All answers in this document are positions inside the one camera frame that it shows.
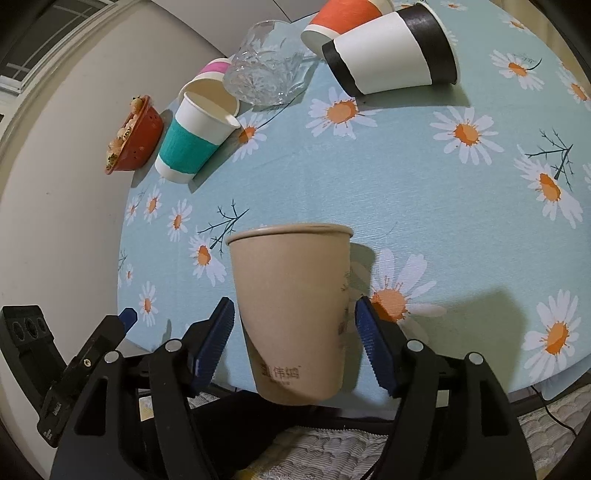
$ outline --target pink paper cup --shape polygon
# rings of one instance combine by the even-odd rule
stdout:
[[[240,101],[223,87],[223,76],[231,64],[229,59],[215,59],[205,65],[197,76],[181,88],[178,104],[183,101],[185,92],[194,92],[211,100],[229,114],[236,116],[240,110]]]

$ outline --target crystal glass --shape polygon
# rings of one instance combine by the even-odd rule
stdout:
[[[300,67],[308,52],[300,30],[292,24],[259,22],[246,34],[223,85],[233,96],[253,105],[289,103],[303,85]]]

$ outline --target paper cup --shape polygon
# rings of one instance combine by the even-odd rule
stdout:
[[[323,58],[326,42],[392,11],[388,0],[329,0],[301,33],[301,40]]]
[[[165,179],[188,183],[240,122],[218,104],[185,92],[155,166]]]
[[[267,400],[308,405],[340,389],[352,235],[301,223],[228,239],[252,374]]]
[[[223,76],[232,61],[215,59],[205,65],[197,76],[185,84],[178,93],[178,103],[183,101],[185,92],[194,92],[221,106],[231,115],[240,110],[240,101],[223,87]]]
[[[459,68],[441,20],[418,3],[376,18],[323,45],[332,73],[351,96],[456,83]]]

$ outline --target teal and white paper cup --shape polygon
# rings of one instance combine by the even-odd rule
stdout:
[[[188,183],[225,139],[238,119],[195,92],[185,92],[166,132],[155,166],[165,179]]]

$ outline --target round table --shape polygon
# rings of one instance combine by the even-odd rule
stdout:
[[[235,301],[230,231],[334,222],[355,231],[352,302],[368,295],[439,354],[482,353],[506,390],[591,353],[591,100],[520,22],[462,2],[430,2],[458,85],[355,100],[320,63],[289,107],[243,105],[244,130],[189,185],[161,179],[154,153],[121,236],[132,342],[154,349]],[[326,404],[391,406],[352,322],[345,335],[343,388]],[[255,390],[238,315],[214,379]]]

